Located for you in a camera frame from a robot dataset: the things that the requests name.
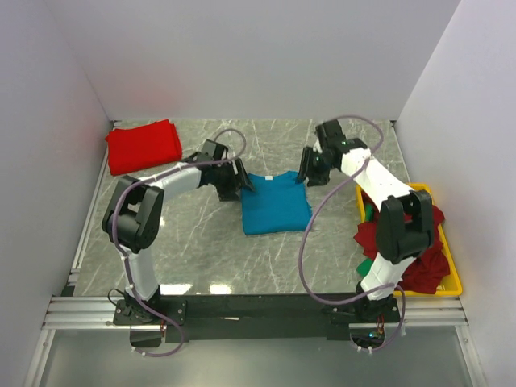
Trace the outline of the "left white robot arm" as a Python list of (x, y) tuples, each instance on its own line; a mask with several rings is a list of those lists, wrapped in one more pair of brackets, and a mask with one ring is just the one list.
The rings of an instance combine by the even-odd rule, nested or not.
[(160, 290), (151, 246), (164, 204), (205, 185), (215, 187), (221, 202), (241, 199), (254, 185), (243, 161), (227, 156), (228, 147), (208, 139), (202, 149), (171, 169), (143, 178), (121, 177), (102, 220), (102, 229), (117, 250), (126, 277), (126, 292), (148, 301)]

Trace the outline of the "blue t shirt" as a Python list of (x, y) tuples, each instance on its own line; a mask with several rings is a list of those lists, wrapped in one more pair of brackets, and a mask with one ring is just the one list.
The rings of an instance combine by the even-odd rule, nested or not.
[(304, 231), (312, 210), (306, 187), (298, 173), (287, 171), (273, 176), (250, 174), (254, 190), (241, 191), (243, 233), (247, 236)]

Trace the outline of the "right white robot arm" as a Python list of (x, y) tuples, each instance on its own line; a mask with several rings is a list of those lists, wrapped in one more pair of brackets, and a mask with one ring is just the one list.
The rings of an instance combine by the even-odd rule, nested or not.
[(378, 209), (375, 243), (377, 255), (357, 287), (358, 302), (383, 302), (389, 298), (403, 273), (435, 242), (431, 195), (414, 190), (397, 179), (361, 139), (348, 138), (338, 119), (315, 128), (317, 140), (304, 147), (298, 183), (325, 185), (333, 169), (355, 182)]

